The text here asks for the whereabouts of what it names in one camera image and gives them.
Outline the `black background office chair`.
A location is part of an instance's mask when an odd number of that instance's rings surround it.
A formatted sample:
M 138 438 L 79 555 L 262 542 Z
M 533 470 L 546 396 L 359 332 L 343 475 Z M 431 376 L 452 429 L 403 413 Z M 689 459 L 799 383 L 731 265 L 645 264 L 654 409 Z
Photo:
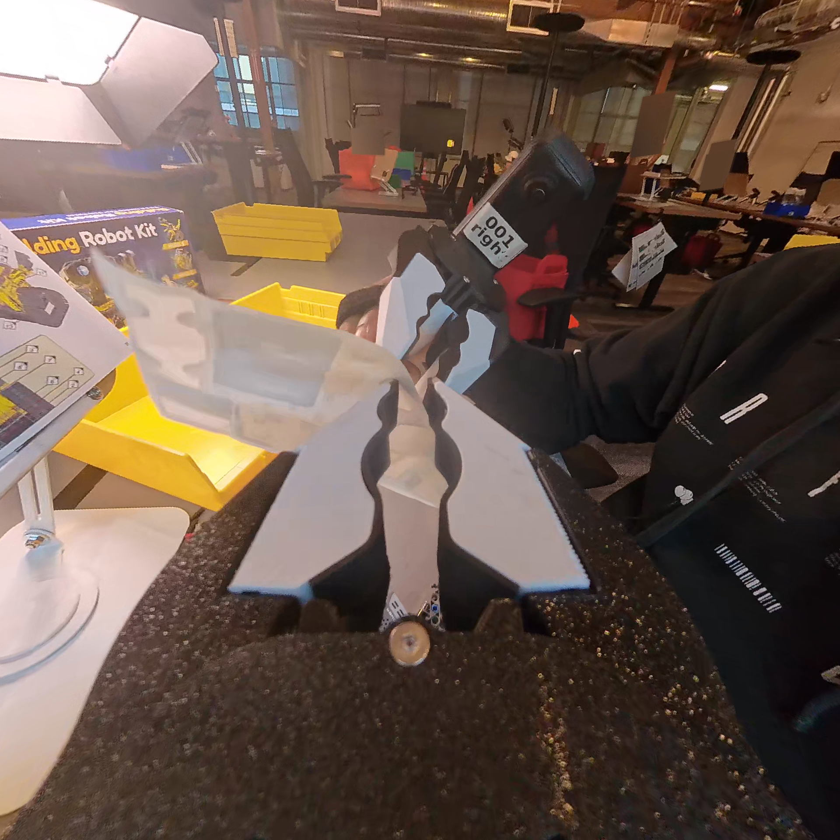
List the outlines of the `black background office chair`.
M 568 278 L 564 290 L 568 292 L 582 289 L 585 268 L 595 246 L 604 238 L 603 230 L 620 192 L 627 163 L 601 163 L 594 167 L 593 172 L 595 181 L 589 197 L 572 203 L 555 222 L 557 245 L 567 260 Z

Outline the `person's right forearm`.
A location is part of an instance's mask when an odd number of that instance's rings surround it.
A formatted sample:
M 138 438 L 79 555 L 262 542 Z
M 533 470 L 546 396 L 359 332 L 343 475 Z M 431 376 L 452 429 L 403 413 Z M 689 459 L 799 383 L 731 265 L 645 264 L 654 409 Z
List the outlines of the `person's right forearm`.
M 736 343 L 734 283 L 642 327 L 552 353 L 513 342 L 465 392 L 531 448 L 557 454 L 590 436 L 650 443 Z

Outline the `colourful folding panels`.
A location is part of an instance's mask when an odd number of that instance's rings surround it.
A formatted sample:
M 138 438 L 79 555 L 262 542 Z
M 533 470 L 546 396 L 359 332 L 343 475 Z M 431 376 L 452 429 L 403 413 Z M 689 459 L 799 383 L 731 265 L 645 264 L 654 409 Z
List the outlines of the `colourful folding panels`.
M 385 148 L 373 159 L 371 181 L 379 187 L 379 194 L 388 197 L 402 196 L 415 174 L 414 150 Z

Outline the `wooden background desk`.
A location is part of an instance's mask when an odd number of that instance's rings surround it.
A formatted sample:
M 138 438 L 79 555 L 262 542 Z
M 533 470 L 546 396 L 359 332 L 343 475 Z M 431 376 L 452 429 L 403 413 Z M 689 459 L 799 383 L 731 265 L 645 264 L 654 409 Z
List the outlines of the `wooden background desk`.
M 693 199 L 685 201 L 672 199 L 660 202 L 622 194 L 616 199 L 616 205 L 658 218 L 663 222 L 666 230 L 677 243 L 676 251 L 665 258 L 664 267 L 647 283 L 638 302 L 619 301 L 616 303 L 617 308 L 643 312 L 662 313 L 672 311 L 671 307 L 655 303 L 657 294 L 663 285 L 666 275 L 669 272 L 674 273 L 675 269 L 679 266 L 679 261 L 686 250 L 686 243 L 689 237 L 699 232 L 711 230 L 712 223 L 737 223 L 747 217 L 750 221 L 759 225 L 762 230 L 768 225 L 775 228 L 784 227 L 793 234 L 805 230 L 809 232 L 806 238 L 809 240 L 808 243 L 810 245 L 815 243 L 816 235 L 838 238 L 839 233 L 837 224 L 816 222 L 807 218 L 774 216 L 764 213 L 753 206 L 738 206 L 734 203 L 703 203 Z

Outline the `orange beanbag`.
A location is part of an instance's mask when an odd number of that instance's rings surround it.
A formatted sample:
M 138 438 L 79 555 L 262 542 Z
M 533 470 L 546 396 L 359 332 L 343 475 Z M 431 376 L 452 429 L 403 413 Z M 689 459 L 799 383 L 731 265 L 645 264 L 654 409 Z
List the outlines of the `orange beanbag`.
M 366 193 L 379 191 L 381 181 L 374 178 L 377 166 L 375 154 L 357 154 L 351 148 L 339 151 L 339 173 L 344 189 Z

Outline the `grid pane window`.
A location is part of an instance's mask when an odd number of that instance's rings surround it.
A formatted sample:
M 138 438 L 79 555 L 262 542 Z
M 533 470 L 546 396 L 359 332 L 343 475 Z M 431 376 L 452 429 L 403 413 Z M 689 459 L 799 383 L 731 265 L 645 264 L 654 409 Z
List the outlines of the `grid pane window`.
M 279 130 L 298 131 L 301 115 L 295 62 L 270 52 L 263 54 L 260 62 L 272 126 Z M 227 123 L 235 128 L 259 129 L 258 86 L 249 57 L 240 55 L 228 59 L 218 52 L 213 74 Z

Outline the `blue printed cardboard box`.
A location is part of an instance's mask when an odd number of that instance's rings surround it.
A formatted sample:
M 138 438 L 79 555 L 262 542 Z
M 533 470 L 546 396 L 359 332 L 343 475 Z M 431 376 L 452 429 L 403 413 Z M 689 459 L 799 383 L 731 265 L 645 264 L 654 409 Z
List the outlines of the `blue printed cardboard box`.
M 118 208 L 37 217 L 8 217 L 3 225 L 115 327 L 124 318 L 102 288 L 91 251 L 127 271 L 171 287 L 204 293 L 182 210 Z

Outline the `white sticker sheet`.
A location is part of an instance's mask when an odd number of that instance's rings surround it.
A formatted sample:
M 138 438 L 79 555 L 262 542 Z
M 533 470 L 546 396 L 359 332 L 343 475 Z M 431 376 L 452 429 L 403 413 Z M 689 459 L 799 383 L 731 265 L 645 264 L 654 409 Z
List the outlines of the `white sticker sheet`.
M 400 386 L 391 463 L 379 479 L 391 582 L 381 627 L 441 624 L 435 434 L 403 364 L 376 344 L 134 275 L 95 253 L 161 415 L 291 455 L 382 385 Z

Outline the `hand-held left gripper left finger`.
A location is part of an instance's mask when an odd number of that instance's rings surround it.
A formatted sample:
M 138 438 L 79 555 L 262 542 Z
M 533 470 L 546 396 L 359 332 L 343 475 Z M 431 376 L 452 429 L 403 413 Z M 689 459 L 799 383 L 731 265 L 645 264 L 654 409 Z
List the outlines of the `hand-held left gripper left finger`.
M 382 495 L 400 386 L 379 386 L 303 445 L 228 590 L 335 607 L 377 632 L 391 582 Z

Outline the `person's right hand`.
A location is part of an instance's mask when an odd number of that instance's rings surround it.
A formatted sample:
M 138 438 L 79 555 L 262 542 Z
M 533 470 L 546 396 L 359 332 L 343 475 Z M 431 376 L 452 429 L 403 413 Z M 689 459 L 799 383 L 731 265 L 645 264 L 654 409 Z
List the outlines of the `person's right hand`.
M 351 327 L 350 320 L 342 326 L 350 329 L 357 337 L 374 343 L 378 330 L 379 314 L 380 310 L 376 307 L 362 315 L 358 319 L 355 327 Z M 429 365 L 427 362 L 427 353 L 428 347 L 423 348 L 422 350 L 416 350 L 402 357 L 403 366 L 406 368 L 406 371 L 414 384 L 418 383 L 426 373 Z

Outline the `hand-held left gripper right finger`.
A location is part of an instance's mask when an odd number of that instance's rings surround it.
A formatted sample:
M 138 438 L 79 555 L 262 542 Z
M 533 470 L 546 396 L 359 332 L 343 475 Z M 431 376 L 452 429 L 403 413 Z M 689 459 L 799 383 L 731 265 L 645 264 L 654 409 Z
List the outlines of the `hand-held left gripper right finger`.
M 540 467 L 517 436 L 440 381 L 423 404 L 446 481 L 437 549 L 445 628 L 472 631 L 499 599 L 589 596 L 580 545 L 550 494 L 557 465 Z

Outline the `white book stand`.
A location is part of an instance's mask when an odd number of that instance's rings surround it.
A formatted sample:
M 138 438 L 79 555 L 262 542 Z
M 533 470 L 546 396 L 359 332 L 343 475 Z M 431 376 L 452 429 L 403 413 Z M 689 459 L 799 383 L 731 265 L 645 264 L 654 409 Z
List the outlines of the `white book stand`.
M 121 628 L 182 543 L 179 507 L 55 510 L 48 454 L 105 381 L 2 461 L 23 520 L 2 535 L 1 813 L 56 765 Z

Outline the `person in black hoodie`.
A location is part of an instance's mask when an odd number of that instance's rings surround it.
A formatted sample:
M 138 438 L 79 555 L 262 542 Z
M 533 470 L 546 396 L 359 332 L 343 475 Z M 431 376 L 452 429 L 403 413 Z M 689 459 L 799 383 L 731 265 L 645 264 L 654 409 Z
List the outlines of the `person in black hoodie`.
M 654 325 L 644 501 L 753 749 L 838 838 L 838 246 L 793 248 Z

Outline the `white printed paper sign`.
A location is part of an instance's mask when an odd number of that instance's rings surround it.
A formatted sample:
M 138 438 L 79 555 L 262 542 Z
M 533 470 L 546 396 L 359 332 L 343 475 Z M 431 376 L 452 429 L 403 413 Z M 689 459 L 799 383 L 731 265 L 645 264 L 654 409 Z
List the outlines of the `white printed paper sign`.
M 612 275 L 625 291 L 635 291 L 648 284 L 665 267 L 666 258 L 677 243 L 662 222 L 637 234 L 627 253 L 612 269 Z

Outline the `robot model instruction booklet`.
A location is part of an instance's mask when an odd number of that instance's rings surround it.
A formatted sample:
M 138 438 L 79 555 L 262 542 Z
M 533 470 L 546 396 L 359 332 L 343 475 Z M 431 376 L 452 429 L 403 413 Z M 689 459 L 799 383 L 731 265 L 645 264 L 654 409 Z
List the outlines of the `robot model instruction booklet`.
M 129 356 L 126 336 L 2 225 L 2 459 Z

